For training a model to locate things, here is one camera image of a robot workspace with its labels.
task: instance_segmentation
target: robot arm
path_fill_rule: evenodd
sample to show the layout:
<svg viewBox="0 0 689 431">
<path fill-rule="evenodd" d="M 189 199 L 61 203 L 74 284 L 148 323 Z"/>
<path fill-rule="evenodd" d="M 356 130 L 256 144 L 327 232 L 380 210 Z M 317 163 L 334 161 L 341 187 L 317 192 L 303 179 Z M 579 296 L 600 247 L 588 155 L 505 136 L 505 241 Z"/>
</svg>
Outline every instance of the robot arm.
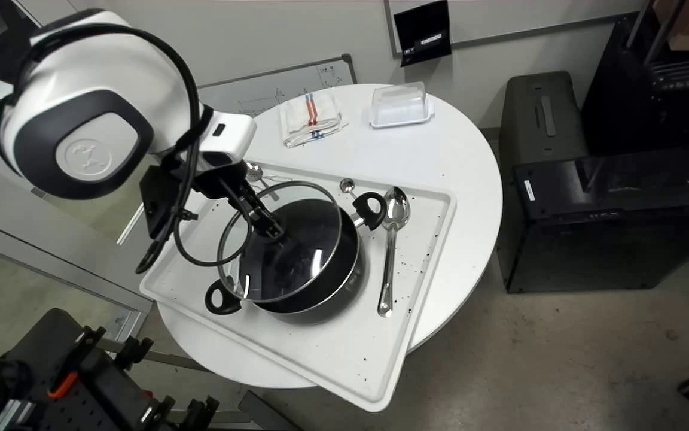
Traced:
<svg viewBox="0 0 689 431">
<path fill-rule="evenodd" d="M 14 85 L 0 82 L 0 155 L 38 190 L 66 199 L 103 196 L 152 153 L 164 168 L 147 174 L 154 178 L 148 187 L 175 190 L 159 200 L 155 224 L 147 208 L 159 248 L 178 229 L 196 169 L 220 179 L 208 196 L 230 196 L 261 235 L 282 235 L 234 174 L 255 119 L 200 103 L 191 72 L 160 39 L 114 11 L 80 11 L 42 29 L 21 66 Z"/>
</svg>

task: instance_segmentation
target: white towel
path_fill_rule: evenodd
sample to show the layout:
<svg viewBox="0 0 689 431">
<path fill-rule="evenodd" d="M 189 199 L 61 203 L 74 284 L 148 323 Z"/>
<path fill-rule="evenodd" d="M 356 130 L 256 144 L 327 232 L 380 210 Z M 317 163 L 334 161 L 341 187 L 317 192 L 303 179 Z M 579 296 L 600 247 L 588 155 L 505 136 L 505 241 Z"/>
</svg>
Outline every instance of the white towel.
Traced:
<svg viewBox="0 0 689 431">
<path fill-rule="evenodd" d="M 307 94 L 281 107 L 281 135 L 286 145 L 324 139 L 346 125 L 346 114 L 327 91 Z"/>
</svg>

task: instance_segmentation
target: gray floor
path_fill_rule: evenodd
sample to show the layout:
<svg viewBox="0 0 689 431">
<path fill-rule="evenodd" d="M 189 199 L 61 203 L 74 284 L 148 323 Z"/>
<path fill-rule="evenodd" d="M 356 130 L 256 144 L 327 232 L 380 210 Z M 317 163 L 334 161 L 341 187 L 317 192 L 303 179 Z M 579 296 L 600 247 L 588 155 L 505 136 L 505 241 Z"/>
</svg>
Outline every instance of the gray floor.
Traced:
<svg viewBox="0 0 689 431">
<path fill-rule="evenodd" d="M 135 203 L 73 205 L 115 232 Z M 81 323 L 115 308 L 61 283 L 0 260 L 0 351 L 38 317 L 63 306 Z M 145 332 L 160 358 L 182 356 L 152 317 Z M 689 429 L 676 386 L 689 375 L 689 264 L 649 291 L 505 295 L 492 264 L 472 300 L 429 345 L 408 356 L 392 404 L 367 414 L 324 390 L 261 390 L 304 429 Z M 155 394 L 213 394 L 233 410 L 242 386 L 148 361 L 135 379 Z"/>
</svg>

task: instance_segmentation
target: black pot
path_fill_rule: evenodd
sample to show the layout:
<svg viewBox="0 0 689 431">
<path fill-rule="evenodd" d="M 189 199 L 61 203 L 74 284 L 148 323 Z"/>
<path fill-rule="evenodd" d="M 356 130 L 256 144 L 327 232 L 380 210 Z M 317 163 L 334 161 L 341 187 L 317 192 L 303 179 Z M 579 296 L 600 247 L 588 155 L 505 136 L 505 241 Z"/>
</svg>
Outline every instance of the black pot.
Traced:
<svg viewBox="0 0 689 431">
<path fill-rule="evenodd" d="M 307 181 L 282 181 L 264 190 L 261 196 L 282 187 L 300 185 L 315 187 L 330 196 L 324 187 Z M 251 301 L 256 306 L 273 314 L 303 314 L 318 308 L 322 303 L 330 301 L 346 284 L 350 284 L 353 277 L 362 271 L 362 244 L 356 224 L 364 223 L 367 228 L 377 229 L 386 220 L 386 199 L 373 192 L 356 196 L 356 220 L 338 208 L 338 232 L 330 229 L 330 223 L 322 220 L 330 220 L 334 205 L 335 203 L 330 196 L 330 200 L 303 199 L 273 210 L 277 223 L 287 229 L 287 236 L 281 239 L 281 244 L 268 244 L 267 236 L 250 232 L 234 277 L 273 279 L 255 283 L 258 290 L 267 290 L 251 290 Z M 322 248 L 330 248 L 330 255 L 327 258 L 327 266 L 312 275 L 312 253 Z M 242 300 L 237 296 L 234 284 L 230 288 L 234 277 L 222 273 L 222 277 L 206 290 L 206 308 L 212 314 L 226 317 L 242 308 Z"/>
</svg>

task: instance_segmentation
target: white wall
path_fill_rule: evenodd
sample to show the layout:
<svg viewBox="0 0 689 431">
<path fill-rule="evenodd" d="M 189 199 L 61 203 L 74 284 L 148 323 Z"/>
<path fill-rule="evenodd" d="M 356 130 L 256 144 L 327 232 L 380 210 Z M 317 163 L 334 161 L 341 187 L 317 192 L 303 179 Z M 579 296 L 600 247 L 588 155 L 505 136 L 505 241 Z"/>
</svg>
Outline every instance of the white wall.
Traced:
<svg viewBox="0 0 689 431">
<path fill-rule="evenodd" d="M 171 40 L 200 84 L 350 52 L 359 82 L 414 82 L 482 127 L 501 125 L 510 77 L 569 70 L 579 101 L 611 23 L 458 48 L 452 57 L 402 70 L 392 57 L 384 0 L 84 0 Z"/>
</svg>

